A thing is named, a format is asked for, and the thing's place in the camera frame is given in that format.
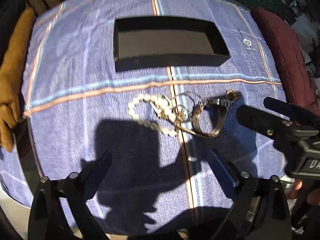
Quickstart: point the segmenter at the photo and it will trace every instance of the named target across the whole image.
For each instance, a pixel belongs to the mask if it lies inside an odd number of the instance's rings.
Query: open rectangular box
[[[167,66],[220,66],[230,58],[213,22],[171,16],[116,19],[116,71]]]

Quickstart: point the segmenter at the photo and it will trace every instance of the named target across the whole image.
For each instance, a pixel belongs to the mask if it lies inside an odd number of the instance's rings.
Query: mustard yellow fabric
[[[0,145],[13,148],[12,129],[20,117],[19,94],[31,29],[36,17],[32,8],[21,14],[0,67]]]

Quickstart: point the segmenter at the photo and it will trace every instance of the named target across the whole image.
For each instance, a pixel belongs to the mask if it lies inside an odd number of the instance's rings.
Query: human hand
[[[297,198],[299,190],[302,188],[302,184],[303,181],[301,179],[296,179],[291,190],[285,193],[287,199]],[[315,189],[308,195],[307,202],[310,205],[320,206],[320,188]]]

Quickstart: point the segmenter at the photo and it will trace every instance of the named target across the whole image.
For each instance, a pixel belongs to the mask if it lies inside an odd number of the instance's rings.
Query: pearl bracelet
[[[170,130],[166,127],[158,125],[155,122],[141,119],[134,111],[135,106],[138,105],[140,101],[154,103],[156,107],[163,111],[165,117],[169,119],[170,122],[174,123],[176,121],[176,114],[172,112],[172,107],[169,105],[169,102],[166,99],[163,99],[161,96],[138,94],[137,97],[133,98],[132,101],[128,103],[128,114],[140,125],[151,128],[152,130],[156,130],[171,137],[177,136],[177,132],[175,130]]]

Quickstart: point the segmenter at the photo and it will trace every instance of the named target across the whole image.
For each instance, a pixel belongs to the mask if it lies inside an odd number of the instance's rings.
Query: pile of jewelry
[[[165,135],[169,135],[171,137],[177,136],[179,130],[191,133],[193,135],[202,136],[202,137],[217,137],[224,124],[224,120],[227,114],[227,110],[230,107],[230,104],[233,103],[235,100],[237,100],[236,93],[233,92],[232,90],[228,90],[225,93],[225,98],[207,98],[206,100],[201,100],[201,102],[199,102],[196,105],[192,115],[191,115],[191,112],[188,111],[184,106],[180,106],[180,105],[173,106],[172,104],[172,101],[177,96],[180,96],[180,95],[190,96],[190,94],[192,93],[179,94],[179,95],[176,95],[171,100],[169,100],[166,96],[138,94],[137,97],[134,97],[132,101],[128,103],[128,114],[129,116],[132,117],[134,121],[138,122],[138,124],[151,128],[152,130],[156,130]],[[175,129],[170,130],[155,122],[150,122],[148,120],[141,119],[134,110],[135,106],[138,105],[141,101],[149,102],[152,108],[154,109],[154,111],[156,112],[157,117],[170,121],[174,125]],[[199,127],[199,117],[203,109],[207,105],[216,106],[219,111],[218,123],[210,133],[204,133]],[[182,123],[190,122],[190,121],[192,122],[194,130],[189,130],[181,126]]]

